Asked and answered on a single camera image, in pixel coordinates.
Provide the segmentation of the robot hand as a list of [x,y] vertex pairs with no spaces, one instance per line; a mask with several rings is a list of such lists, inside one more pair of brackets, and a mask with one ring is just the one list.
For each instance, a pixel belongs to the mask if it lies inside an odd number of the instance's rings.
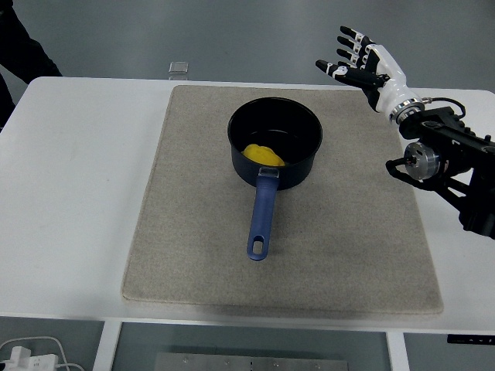
[[407,102],[419,101],[408,87],[405,73],[383,45],[347,26],[341,26],[340,32],[337,42],[343,47],[336,52],[343,60],[317,60],[316,67],[340,83],[361,89],[378,113],[392,116]]

